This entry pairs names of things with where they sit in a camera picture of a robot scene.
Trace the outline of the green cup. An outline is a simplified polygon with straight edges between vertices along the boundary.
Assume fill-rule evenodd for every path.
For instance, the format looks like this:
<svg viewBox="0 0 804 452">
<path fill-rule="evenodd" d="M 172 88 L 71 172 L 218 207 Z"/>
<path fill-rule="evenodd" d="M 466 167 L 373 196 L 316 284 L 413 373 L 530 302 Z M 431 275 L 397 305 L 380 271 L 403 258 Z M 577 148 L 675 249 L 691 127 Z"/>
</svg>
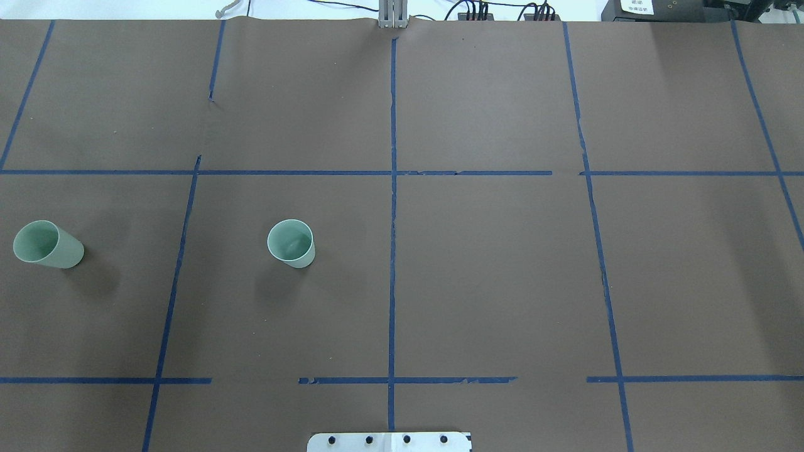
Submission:
<svg viewBox="0 0 804 452">
<path fill-rule="evenodd" d="M 273 257 L 295 269 L 307 268 L 316 255 L 312 229 L 297 218 L 276 223 L 267 234 L 266 246 Z"/>
<path fill-rule="evenodd" d="M 48 220 L 26 224 L 13 240 L 18 260 L 57 269 L 71 269 L 84 257 L 84 245 Z"/>
</svg>

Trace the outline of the aluminium frame post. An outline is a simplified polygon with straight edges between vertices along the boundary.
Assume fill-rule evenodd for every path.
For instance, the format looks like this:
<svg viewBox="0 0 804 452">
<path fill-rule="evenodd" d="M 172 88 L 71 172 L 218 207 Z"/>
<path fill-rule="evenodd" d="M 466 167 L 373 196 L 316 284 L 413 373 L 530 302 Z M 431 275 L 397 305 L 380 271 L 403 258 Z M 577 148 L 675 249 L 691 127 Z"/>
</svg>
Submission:
<svg viewBox="0 0 804 452">
<path fill-rule="evenodd" d="M 378 25 L 380 29 L 407 28 L 410 22 L 407 0 L 378 1 Z"/>
</svg>

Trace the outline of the white pedestal column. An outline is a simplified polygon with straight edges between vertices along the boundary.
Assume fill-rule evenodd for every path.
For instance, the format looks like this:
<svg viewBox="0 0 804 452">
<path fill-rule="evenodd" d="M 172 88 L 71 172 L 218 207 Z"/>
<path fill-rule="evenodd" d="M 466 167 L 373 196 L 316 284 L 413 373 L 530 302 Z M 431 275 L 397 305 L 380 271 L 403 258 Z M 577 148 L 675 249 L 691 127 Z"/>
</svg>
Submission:
<svg viewBox="0 0 804 452">
<path fill-rule="evenodd" d="M 321 433 L 307 451 L 472 451 L 471 434 L 446 432 Z"/>
</svg>

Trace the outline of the black mini computer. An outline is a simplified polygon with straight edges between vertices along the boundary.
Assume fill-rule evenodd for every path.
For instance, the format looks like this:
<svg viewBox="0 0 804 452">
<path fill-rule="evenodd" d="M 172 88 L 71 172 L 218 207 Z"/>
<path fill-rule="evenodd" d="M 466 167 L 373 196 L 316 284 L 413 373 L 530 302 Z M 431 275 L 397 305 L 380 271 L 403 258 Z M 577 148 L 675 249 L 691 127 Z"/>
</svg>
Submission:
<svg viewBox="0 0 804 452">
<path fill-rule="evenodd" d="M 607 1 L 601 22 L 705 23 L 704 1 Z"/>
</svg>

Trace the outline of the orange black adapter box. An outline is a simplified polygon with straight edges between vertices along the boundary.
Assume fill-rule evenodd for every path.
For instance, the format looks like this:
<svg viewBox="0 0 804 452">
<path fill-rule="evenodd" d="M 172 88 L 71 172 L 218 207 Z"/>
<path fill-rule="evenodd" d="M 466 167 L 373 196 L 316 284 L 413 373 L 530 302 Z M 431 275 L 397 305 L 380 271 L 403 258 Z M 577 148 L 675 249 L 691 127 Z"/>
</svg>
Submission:
<svg viewBox="0 0 804 452">
<path fill-rule="evenodd" d="M 494 20 L 494 16 L 490 11 L 490 3 L 484 1 L 459 1 L 455 4 L 455 8 L 462 4 L 465 5 L 466 11 L 455 13 L 457 20 L 463 22 L 488 22 Z"/>
</svg>

